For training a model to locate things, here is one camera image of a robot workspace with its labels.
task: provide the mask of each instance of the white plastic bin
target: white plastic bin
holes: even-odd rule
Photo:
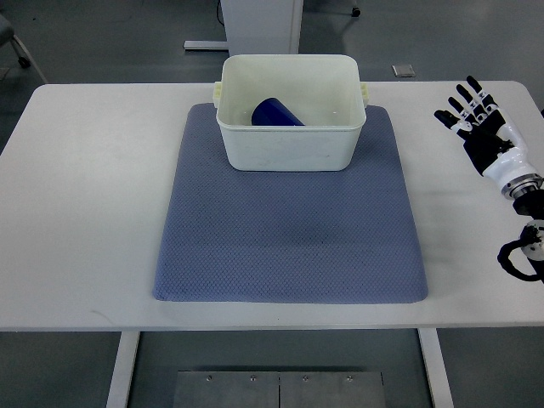
[[[213,95],[230,164],[238,170],[344,169],[365,123],[366,85],[345,55],[236,55]],[[252,126],[255,107],[279,99],[305,126]]]

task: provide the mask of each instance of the robotic hand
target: robotic hand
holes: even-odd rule
[[[460,117],[447,110],[437,110],[434,116],[464,140],[463,147],[478,173],[492,179],[501,193],[513,200],[516,213],[533,218],[518,240],[502,247],[499,263],[522,281],[544,282],[543,179],[527,161],[527,146],[510,116],[473,77],[469,76],[467,83],[473,93],[462,85],[456,88],[467,108],[454,98],[448,99]],[[526,275],[513,266],[509,256],[516,248],[521,248],[536,275]]]

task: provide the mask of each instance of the blue mat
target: blue mat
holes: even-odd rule
[[[427,282],[388,113],[341,172],[240,172],[212,104],[187,118],[156,269],[167,301],[411,303]]]

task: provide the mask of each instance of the tabletop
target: tabletop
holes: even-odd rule
[[[544,171],[544,121],[482,82]],[[152,296],[186,115],[212,84],[44,85],[0,156],[0,329],[160,331],[540,326],[544,285],[496,261],[528,221],[433,117],[457,82],[368,82],[393,123],[428,297],[409,304],[172,303]],[[516,264],[531,272],[523,255]]]

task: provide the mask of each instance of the blue cup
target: blue cup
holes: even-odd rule
[[[276,98],[268,98],[257,105],[252,114],[253,126],[304,126],[285,105]]]

